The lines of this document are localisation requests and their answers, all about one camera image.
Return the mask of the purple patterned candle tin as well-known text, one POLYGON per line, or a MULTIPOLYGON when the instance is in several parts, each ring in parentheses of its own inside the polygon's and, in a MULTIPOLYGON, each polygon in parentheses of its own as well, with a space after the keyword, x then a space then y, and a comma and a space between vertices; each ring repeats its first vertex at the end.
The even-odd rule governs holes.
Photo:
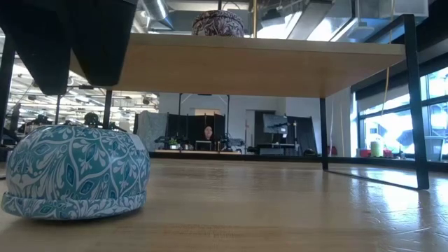
POLYGON ((244 38, 244 22, 230 11, 208 10, 195 18, 191 33, 193 36, 244 38))

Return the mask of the teal patterned candle tin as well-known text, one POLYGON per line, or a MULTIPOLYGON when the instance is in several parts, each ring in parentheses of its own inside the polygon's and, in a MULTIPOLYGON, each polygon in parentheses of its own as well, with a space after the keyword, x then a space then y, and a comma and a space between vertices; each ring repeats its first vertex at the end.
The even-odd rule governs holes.
POLYGON ((9 156, 1 208, 48 220, 125 214, 146 203, 150 168, 148 151, 135 134, 41 126, 9 156))

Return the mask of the wooden riser shelf black frame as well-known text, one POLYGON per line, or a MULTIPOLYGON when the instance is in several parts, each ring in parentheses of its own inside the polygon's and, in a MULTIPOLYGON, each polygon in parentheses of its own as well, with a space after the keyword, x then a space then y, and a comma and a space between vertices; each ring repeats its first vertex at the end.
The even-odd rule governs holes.
MULTIPOLYGON (((330 95, 399 62, 407 65, 419 189, 429 187, 415 20, 401 15, 403 44, 135 34, 117 85, 107 90, 308 97, 330 95)), ((72 50, 69 73, 85 78, 72 50)))

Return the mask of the grey fabric panel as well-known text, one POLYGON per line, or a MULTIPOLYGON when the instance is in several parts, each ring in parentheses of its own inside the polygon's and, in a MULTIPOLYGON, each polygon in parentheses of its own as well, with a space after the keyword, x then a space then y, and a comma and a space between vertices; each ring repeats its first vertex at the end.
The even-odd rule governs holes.
POLYGON ((142 111, 136 115, 136 124, 134 125, 135 134, 138 135, 149 152, 162 148, 163 143, 156 143, 159 137, 166 134, 168 121, 167 113, 152 113, 142 111))

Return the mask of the black curtain partition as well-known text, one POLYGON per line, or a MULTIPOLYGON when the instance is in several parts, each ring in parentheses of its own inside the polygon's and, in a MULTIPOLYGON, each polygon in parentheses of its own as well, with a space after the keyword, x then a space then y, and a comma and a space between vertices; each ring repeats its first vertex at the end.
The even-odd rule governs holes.
POLYGON ((225 137, 225 116, 169 114, 165 136, 178 141, 180 151, 219 151, 225 137), (213 141, 202 139, 206 126, 213 128, 213 141))

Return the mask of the black low desk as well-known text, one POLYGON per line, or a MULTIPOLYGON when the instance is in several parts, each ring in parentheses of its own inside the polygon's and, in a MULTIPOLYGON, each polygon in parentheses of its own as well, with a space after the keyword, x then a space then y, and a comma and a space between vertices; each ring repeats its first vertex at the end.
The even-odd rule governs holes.
POLYGON ((290 143, 263 143, 249 146, 246 151, 254 155, 290 155, 296 151, 296 145, 290 143))

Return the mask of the green cylinder container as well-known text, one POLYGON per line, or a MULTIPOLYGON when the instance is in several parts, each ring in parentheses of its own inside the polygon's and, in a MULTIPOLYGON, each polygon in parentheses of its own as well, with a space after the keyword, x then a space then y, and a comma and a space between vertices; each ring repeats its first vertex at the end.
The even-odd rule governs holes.
POLYGON ((384 155, 384 145, 381 140, 370 142, 370 152, 373 158, 380 158, 384 155))

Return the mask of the black metal rig frame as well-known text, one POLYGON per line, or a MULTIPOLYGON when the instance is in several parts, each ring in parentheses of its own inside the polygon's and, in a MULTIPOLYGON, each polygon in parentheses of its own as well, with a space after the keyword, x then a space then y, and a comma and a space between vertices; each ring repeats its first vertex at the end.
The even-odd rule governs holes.
POLYGON ((112 107, 113 92, 90 85, 70 85, 63 95, 57 96, 55 123, 62 116, 66 120, 84 122, 86 113, 93 112, 99 116, 98 127, 107 128, 112 107))

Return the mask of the wall monitor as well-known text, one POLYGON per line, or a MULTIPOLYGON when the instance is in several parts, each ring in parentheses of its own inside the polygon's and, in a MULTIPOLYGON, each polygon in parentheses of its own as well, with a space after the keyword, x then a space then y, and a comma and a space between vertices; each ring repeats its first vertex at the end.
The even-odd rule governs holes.
POLYGON ((287 134, 288 119, 282 115, 264 114, 263 115, 263 131, 272 134, 287 134))

